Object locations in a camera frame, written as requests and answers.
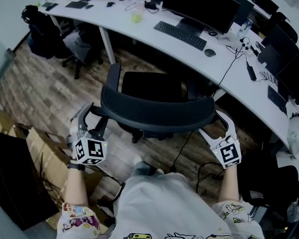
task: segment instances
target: keyboard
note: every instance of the keyboard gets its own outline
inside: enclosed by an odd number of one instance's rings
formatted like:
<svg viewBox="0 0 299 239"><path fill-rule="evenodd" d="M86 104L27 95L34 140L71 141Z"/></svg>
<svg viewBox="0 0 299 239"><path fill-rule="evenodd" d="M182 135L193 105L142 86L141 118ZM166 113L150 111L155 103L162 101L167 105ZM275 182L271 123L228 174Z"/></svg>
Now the keyboard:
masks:
<svg viewBox="0 0 299 239"><path fill-rule="evenodd" d="M207 43L205 40L199 38L198 36L187 33L186 31L181 30L181 29L177 28L176 26L173 26L173 25L168 24L163 21L160 21L154 27L154 29L161 31L165 34L171 35L183 42L188 43L189 45L191 45L199 50L203 50Z"/></svg>
<svg viewBox="0 0 299 239"><path fill-rule="evenodd" d="M287 115L286 100L279 95L272 87L268 86L268 98L282 111Z"/></svg>

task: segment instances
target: wooden floor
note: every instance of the wooden floor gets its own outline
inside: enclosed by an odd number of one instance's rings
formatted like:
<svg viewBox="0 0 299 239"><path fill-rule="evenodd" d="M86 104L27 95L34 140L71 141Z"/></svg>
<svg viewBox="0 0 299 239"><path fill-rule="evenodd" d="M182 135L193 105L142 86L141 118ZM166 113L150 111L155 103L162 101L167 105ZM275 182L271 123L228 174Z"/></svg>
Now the wooden floor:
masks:
<svg viewBox="0 0 299 239"><path fill-rule="evenodd" d="M115 50L115 56L123 69L120 84L125 71L162 72L127 51ZM24 43L18 48L12 66L0 82L0 102L17 122L67 136L73 115L90 102L97 105L100 103L101 88L106 81L109 68L109 60L104 50L102 58L103 65L99 66L95 62L83 68L81 78L74 80L74 64L70 63L68 67L63 68L60 61L55 58L46 60L32 54L27 43ZM88 116L87 121L88 125L95 126L98 118ZM213 135L220 135L222 129L222 125L218 122L208 126ZM243 152L258 147L250 135L239 128L236 128L236 132ZM189 133L175 134L174 138L163 141L142 139L133 144L131 135L111 120L106 136L109 149L107 158L100 167L110 175L125 181L132 171L133 158L136 155L141 155L150 165L168 172ZM205 140L196 131L177 160L176 168L188 178L194 188L198 167L209 161L216 160ZM217 166L207 165L201 171L201 176L220 171ZM212 204L217 200L220 185L221 181L207 178L200 183L198 193L208 204ZM112 198L118 189L116 182L104 178L91 200L103 195Z"/></svg>

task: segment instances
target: desk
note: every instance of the desk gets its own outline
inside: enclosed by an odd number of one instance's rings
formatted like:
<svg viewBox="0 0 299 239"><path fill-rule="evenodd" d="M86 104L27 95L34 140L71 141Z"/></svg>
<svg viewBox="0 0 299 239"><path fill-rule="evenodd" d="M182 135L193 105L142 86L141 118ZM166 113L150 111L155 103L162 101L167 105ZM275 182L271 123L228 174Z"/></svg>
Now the desk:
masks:
<svg viewBox="0 0 299 239"><path fill-rule="evenodd" d="M269 15L267 12L265 12L263 9L261 9L259 7L259 5L255 4L253 1L248 0L249 2L251 2L254 5L253 10L258 12L261 16L263 16L266 19L270 19L271 15Z"/></svg>
<svg viewBox="0 0 299 239"><path fill-rule="evenodd" d="M109 1L114 1L115 4L112 7L106 7ZM200 37L207 41L205 49L213 49L217 54L214 57L207 57L203 51L155 30L154 26L161 20L172 25L177 25L180 22L182 17L170 11L159 11L151 14L144 9L142 21L140 23L132 23L132 10L124 11L124 9L134 1L91 0L89 4L94 6L90 9L74 9L65 7L70 0L54 0L53 2L58 3L58 6L50 11L45 11L43 7L40 7L39 10L51 16L77 19L99 26L111 63L115 63L115 58L107 29L154 47L189 66L213 83L219 84L234 60L234 54L226 46L220 45L217 39L208 35L207 32L202 32ZM234 23L231 27L232 33L236 34L239 28L240 26ZM252 42L261 42L260 37L252 31L248 32L248 37ZM265 69L262 69L254 55L248 58L248 63L253 66L259 79L259 72ZM245 56L243 56L235 61L220 87L247 107L288 146L288 118L267 98L268 84L277 90L277 86L269 81L252 82L246 68Z"/></svg>

